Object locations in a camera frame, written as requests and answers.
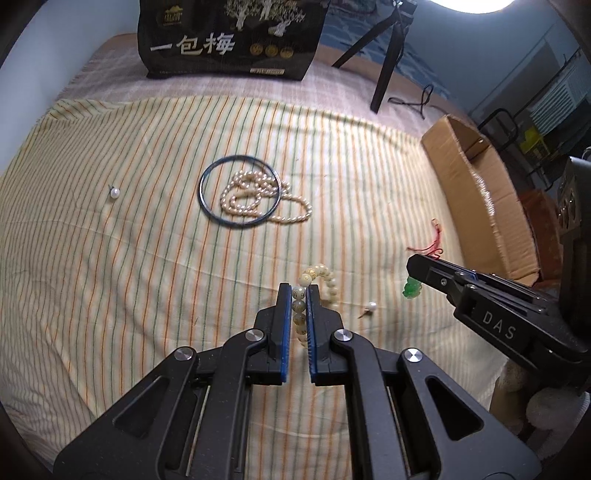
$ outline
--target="bedspread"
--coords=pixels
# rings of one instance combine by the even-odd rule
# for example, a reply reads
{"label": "bedspread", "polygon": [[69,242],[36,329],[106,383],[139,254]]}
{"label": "bedspread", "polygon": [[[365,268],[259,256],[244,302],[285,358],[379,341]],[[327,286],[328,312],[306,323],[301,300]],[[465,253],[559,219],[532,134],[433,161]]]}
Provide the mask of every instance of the bedspread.
{"label": "bedspread", "polygon": [[[197,181],[234,153],[274,166],[310,199],[310,220],[211,223]],[[214,173],[210,197],[227,181]],[[461,264],[419,140],[388,127],[236,96],[60,100],[0,179],[0,398],[52,459],[176,347],[223,344],[274,304],[280,282],[322,262],[346,327],[380,348],[421,348],[486,404],[502,355],[444,295],[401,294],[406,247],[431,242],[432,218],[444,258]],[[378,310],[358,319],[369,300]],[[310,384],[293,335],[288,384],[254,389],[247,477],[346,478],[348,451],[343,390]]]}
{"label": "bedspread", "polygon": [[[320,108],[356,116],[381,125],[396,128],[415,137],[422,136],[446,111],[461,118],[461,111],[450,109],[451,104],[435,100],[433,95],[425,108],[423,119],[418,110],[402,105],[383,102],[379,112],[373,113],[369,103],[373,97],[376,80],[335,69],[330,63],[338,51],[318,46],[316,57],[303,81],[294,82],[265,76],[224,76],[218,74],[181,75],[163,80],[146,78],[148,70],[138,54],[135,34],[119,35],[107,41],[82,71],[60,94],[60,98],[109,102],[130,102],[149,97],[178,97],[187,95],[236,95],[265,98],[294,105]],[[365,59],[353,58],[347,66],[356,66],[364,71],[368,66],[380,70],[380,66]],[[388,94],[416,102],[421,95],[400,88],[403,80],[394,74]]]}

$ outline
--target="black bangle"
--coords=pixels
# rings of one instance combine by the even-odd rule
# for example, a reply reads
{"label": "black bangle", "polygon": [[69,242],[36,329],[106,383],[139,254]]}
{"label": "black bangle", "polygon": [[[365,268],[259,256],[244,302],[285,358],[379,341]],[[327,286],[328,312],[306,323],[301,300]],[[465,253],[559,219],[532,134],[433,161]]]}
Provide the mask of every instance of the black bangle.
{"label": "black bangle", "polygon": [[[275,202],[271,206],[270,210],[268,212],[265,212],[260,217],[249,222],[233,222],[232,220],[226,220],[220,217],[219,215],[216,215],[215,213],[213,213],[211,208],[208,207],[207,203],[205,202],[205,198],[203,197],[203,185],[205,184],[205,180],[207,179],[207,177],[209,177],[209,174],[212,172],[212,170],[216,167],[219,167],[220,165],[223,165],[224,163],[235,161],[245,161],[247,163],[251,163],[252,165],[261,167],[263,170],[268,170],[269,172],[271,172],[271,175],[273,175],[273,178],[275,178],[275,181],[277,182],[277,198],[275,199]],[[201,205],[201,208],[203,209],[205,214],[211,220],[219,223],[220,225],[227,226],[230,228],[250,228],[252,226],[256,226],[260,223],[267,221],[267,219],[271,215],[273,215],[275,210],[277,210],[277,207],[279,207],[279,201],[281,200],[282,192],[283,189],[281,187],[281,180],[279,178],[279,175],[277,175],[277,172],[273,170],[273,168],[269,164],[249,155],[230,155],[229,157],[223,157],[219,160],[216,160],[205,169],[205,171],[201,175],[201,178],[199,179],[199,193],[197,195],[197,199],[199,200],[199,205]]]}

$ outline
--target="yellow striped fabric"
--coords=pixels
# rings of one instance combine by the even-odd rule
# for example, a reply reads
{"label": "yellow striped fabric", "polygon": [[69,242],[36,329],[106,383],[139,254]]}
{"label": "yellow striped fabric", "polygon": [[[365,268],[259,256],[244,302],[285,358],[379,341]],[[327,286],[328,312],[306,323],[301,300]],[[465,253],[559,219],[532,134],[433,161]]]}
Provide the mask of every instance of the yellow striped fabric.
{"label": "yellow striped fabric", "polygon": [[[310,220],[245,231],[208,221],[200,173],[236,153],[269,162],[311,201]],[[228,173],[212,174],[211,199]],[[298,215],[293,203],[280,211]],[[462,263],[419,140],[393,129],[231,96],[61,100],[0,180],[0,399],[52,459],[174,348],[221,345],[274,304],[280,282],[322,262],[348,328],[381,348],[421,348],[485,403],[500,354],[444,295],[401,295],[406,247],[431,243],[432,218],[444,258]],[[369,300],[377,312],[357,319]],[[310,384],[295,335],[288,384],[256,387],[252,405],[249,479],[350,475],[343,391]]]}

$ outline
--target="cardboard box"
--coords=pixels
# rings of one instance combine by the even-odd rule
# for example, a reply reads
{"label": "cardboard box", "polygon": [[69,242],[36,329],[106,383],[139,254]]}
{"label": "cardboard box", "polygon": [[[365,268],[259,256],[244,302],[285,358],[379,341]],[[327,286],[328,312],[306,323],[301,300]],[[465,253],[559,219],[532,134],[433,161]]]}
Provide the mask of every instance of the cardboard box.
{"label": "cardboard box", "polygon": [[489,140],[446,115],[422,142],[447,197],[465,266],[531,286],[540,270],[534,240],[509,174]]}

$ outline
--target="gold circle logo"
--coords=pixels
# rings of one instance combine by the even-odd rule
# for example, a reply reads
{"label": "gold circle logo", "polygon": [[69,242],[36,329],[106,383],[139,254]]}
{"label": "gold circle logo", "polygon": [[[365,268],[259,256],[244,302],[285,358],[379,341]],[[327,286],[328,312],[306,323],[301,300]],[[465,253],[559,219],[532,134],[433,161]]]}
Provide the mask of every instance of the gold circle logo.
{"label": "gold circle logo", "polygon": [[252,55],[260,55],[263,51],[262,45],[260,43],[253,43],[251,45],[251,54]]}
{"label": "gold circle logo", "polygon": [[265,48],[265,54],[267,55],[267,57],[274,57],[279,53],[279,48],[277,48],[276,45],[268,45],[267,48]]}
{"label": "gold circle logo", "polygon": [[294,55],[294,49],[291,47],[282,48],[279,55],[281,55],[282,59],[290,59]]}

